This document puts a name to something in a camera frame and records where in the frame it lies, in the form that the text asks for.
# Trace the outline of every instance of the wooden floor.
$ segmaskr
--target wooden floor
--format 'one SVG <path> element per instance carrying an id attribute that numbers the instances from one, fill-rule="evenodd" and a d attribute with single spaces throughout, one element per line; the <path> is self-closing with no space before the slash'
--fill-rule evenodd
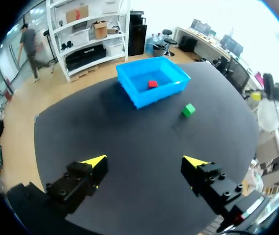
<path id="1" fill-rule="evenodd" d="M 174 63 L 191 62 L 198 58 L 196 54 L 185 53 L 176 48 L 172 51 L 175 56 L 170 59 Z M 129 57 L 129 61 L 144 58 L 147 56 L 132 56 Z M 97 70 L 72 83 L 66 81 L 57 64 L 53 74 L 50 74 L 49 69 L 42 69 L 39 71 L 40 81 L 33 83 L 34 78 L 30 77 L 15 92 L 11 102 L 5 108 L 5 129 L 0 140 L 4 162 L 0 178 L 5 190 L 19 183 L 27 185 L 29 182 L 43 190 L 34 150 L 35 116 L 68 95 L 116 77 L 116 65 L 120 63 L 122 62 L 111 61 L 99 65 Z"/>

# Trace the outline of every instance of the sneaker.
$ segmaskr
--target sneaker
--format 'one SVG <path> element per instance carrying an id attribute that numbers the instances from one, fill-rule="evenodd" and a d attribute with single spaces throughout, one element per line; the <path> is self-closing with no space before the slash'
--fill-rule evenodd
<path id="1" fill-rule="evenodd" d="M 39 80 L 40 80 L 39 77 L 35 78 L 34 83 L 37 82 L 37 81 L 39 81 Z"/>
<path id="2" fill-rule="evenodd" d="M 55 71 L 55 65 L 56 65 L 55 62 L 50 63 L 50 73 L 53 73 Z"/>

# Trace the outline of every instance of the person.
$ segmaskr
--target person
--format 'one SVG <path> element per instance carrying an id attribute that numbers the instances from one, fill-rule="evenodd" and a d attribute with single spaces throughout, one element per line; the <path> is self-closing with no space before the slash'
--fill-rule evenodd
<path id="1" fill-rule="evenodd" d="M 20 39 L 20 51 L 19 51 L 19 56 L 18 56 L 18 64 L 20 62 L 22 49 L 24 48 L 27 58 L 30 62 L 31 68 L 33 70 L 33 74 L 34 74 L 34 78 L 35 78 L 34 82 L 37 82 L 38 80 L 40 80 L 40 78 L 37 74 L 37 69 L 41 68 L 41 67 L 48 68 L 51 66 L 50 73 L 53 73 L 54 64 L 46 63 L 46 62 L 37 60 L 35 58 L 35 55 L 36 55 L 36 31 L 34 29 L 28 28 L 28 25 L 25 23 L 21 27 L 21 32 L 22 32 L 22 36 Z"/>

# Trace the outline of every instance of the desk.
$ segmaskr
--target desk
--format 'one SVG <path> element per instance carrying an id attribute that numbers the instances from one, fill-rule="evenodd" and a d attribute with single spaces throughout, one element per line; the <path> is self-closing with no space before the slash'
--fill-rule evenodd
<path id="1" fill-rule="evenodd" d="M 220 164 L 236 183 L 256 151 L 249 106 L 209 63 L 179 64 L 186 89 L 137 110 L 116 78 L 82 89 L 39 114 L 34 126 L 42 184 L 72 161 L 106 154 L 109 171 L 67 220 L 101 234 L 198 234 L 216 215 L 180 173 L 183 155 Z M 183 107 L 196 112 L 183 118 Z"/>
<path id="2" fill-rule="evenodd" d="M 182 36 L 188 35 L 193 38 L 195 38 L 198 42 L 195 47 L 195 53 L 198 54 L 201 57 L 204 57 L 208 59 L 209 61 L 213 61 L 214 59 L 217 59 L 221 55 L 224 56 L 226 59 L 231 60 L 231 57 L 233 57 L 230 53 L 228 53 L 226 50 L 221 48 L 219 41 L 217 41 L 215 38 L 209 38 L 201 35 L 200 33 L 196 32 L 193 29 L 185 29 L 182 27 L 176 27 L 175 33 L 174 33 L 174 40 L 176 40 L 178 43 L 180 43 Z M 250 79 L 248 81 L 248 85 L 250 88 L 253 89 L 262 89 L 262 86 L 257 81 L 255 76 L 249 72 L 249 65 L 241 58 L 238 59 L 238 63 L 241 67 L 246 71 L 246 73 L 249 75 Z"/>

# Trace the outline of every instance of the white shelving unit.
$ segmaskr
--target white shelving unit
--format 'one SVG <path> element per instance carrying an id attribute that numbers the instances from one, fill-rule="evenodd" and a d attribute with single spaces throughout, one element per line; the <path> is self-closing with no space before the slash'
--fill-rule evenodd
<path id="1" fill-rule="evenodd" d="M 125 61 L 128 60 L 128 42 L 129 42 L 129 24 L 130 24 L 130 1 L 131 0 L 116 0 L 120 2 L 119 11 L 103 13 L 103 5 L 108 4 L 108 2 L 114 0 L 47 0 L 47 22 L 48 29 L 51 37 L 51 42 L 56 52 L 56 56 L 58 58 L 60 67 L 65 74 L 65 77 L 68 82 L 70 82 L 70 77 L 83 71 L 89 67 L 98 65 L 100 63 L 104 63 L 110 60 L 125 58 Z M 66 12 L 77 9 L 80 6 L 88 5 L 89 15 L 88 17 L 78 19 L 71 23 L 67 23 L 66 20 Z M 108 34 L 106 38 L 96 39 L 94 37 L 94 29 L 92 27 L 92 23 L 95 21 L 106 21 L 107 28 L 111 28 L 112 26 L 119 27 L 118 34 Z M 61 44 L 67 44 L 69 41 L 69 35 L 72 34 L 72 27 L 76 24 L 87 22 L 87 26 L 90 28 L 89 30 L 89 40 L 82 42 L 79 46 L 72 46 L 70 48 L 66 48 L 65 50 L 61 50 Z M 75 51 L 95 46 L 101 44 L 102 42 L 110 39 L 120 39 L 123 41 L 123 51 L 121 51 L 117 55 L 108 54 L 106 57 L 101 58 L 99 60 L 95 60 L 91 63 L 85 64 L 79 68 L 74 70 L 68 70 L 67 65 L 65 63 L 65 59 L 67 56 L 72 54 Z"/>

